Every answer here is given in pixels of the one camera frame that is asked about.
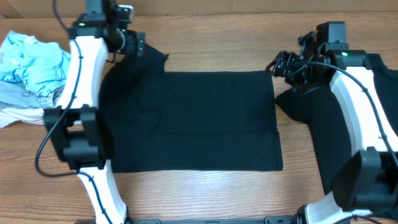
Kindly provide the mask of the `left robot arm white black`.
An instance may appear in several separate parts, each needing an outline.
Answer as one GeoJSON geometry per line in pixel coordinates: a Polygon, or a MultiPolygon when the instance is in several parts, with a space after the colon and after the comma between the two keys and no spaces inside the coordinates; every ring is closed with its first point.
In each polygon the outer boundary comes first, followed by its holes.
{"type": "Polygon", "coordinates": [[[109,54],[141,57],[145,33],[128,30],[134,8],[116,1],[86,1],[86,11],[71,27],[71,60],[65,86],[56,107],[44,111],[47,135],[35,156],[51,141],[58,158],[84,185],[95,211],[95,223],[132,223],[111,168],[114,147],[110,131],[99,113],[101,77],[109,54]]]}

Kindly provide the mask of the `black clothes pile right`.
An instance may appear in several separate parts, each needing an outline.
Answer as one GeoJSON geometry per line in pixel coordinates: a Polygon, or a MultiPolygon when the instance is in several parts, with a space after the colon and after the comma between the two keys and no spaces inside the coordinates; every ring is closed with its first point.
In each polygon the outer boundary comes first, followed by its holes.
{"type": "MultiPolygon", "coordinates": [[[[397,134],[397,70],[388,68],[379,54],[369,54],[377,95],[392,130],[397,134]]],[[[308,93],[288,89],[276,103],[293,120],[308,125],[312,136],[324,193],[351,158],[351,142],[345,119],[328,85],[308,93]]]]}

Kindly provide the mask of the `folded blue denim jeans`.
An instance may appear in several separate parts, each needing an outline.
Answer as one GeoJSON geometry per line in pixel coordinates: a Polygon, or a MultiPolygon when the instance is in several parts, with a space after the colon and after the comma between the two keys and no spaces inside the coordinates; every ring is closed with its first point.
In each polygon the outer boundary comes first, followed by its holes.
{"type": "Polygon", "coordinates": [[[54,108],[62,91],[60,87],[48,96],[36,95],[24,85],[1,80],[1,109],[54,108]]]}

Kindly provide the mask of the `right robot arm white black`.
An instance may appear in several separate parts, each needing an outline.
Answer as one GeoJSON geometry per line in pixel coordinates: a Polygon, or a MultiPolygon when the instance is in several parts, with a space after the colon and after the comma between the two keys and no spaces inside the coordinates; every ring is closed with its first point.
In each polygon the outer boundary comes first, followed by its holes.
{"type": "Polygon", "coordinates": [[[325,196],[292,223],[397,219],[397,72],[363,50],[282,51],[267,66],[276,102],[308,124],[325,196]]]}

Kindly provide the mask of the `folded pale pink garment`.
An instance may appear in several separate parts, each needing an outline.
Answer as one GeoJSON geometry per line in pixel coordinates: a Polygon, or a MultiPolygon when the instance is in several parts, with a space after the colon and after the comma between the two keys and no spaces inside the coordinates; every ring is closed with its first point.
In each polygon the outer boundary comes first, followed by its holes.
{"type": "Polygon", "coordinates": [[[29,124],[43,124],[43,115],[43,108],[1,108],[1,128],[19,121],[29,124]]]}

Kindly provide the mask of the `light blue crumpled shirt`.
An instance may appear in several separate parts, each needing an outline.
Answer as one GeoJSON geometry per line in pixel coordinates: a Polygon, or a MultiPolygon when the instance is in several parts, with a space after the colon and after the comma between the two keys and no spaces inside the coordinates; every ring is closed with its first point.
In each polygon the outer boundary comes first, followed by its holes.
{"type": "Polygon", "coordinates": [[[1,80],[49,96],[65,85],[71,56],[56,42],[9,31],[1,44],[1,80]]]}

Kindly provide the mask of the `black t-shirt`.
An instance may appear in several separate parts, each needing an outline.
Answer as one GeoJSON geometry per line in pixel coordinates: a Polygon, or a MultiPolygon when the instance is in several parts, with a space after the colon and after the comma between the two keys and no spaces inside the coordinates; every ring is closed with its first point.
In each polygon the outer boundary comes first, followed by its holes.
{"type": "Polygon", "coordinates": [[[267,72],[167,72],[166,60],[148,47],[102,81],[99,110],[114,139],[115,173],[282,170],[267,72]]]}

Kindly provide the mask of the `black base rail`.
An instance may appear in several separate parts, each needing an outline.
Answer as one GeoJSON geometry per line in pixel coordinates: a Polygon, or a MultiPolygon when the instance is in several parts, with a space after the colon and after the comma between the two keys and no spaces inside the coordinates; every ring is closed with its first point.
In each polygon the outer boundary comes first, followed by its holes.
{"type": "Polygon", "coordinates": [[[304,224],[300,215],[265,216],[264,218],[215,219],[215,220],[169,220],[139,219],[132,224],[304,224]]]}

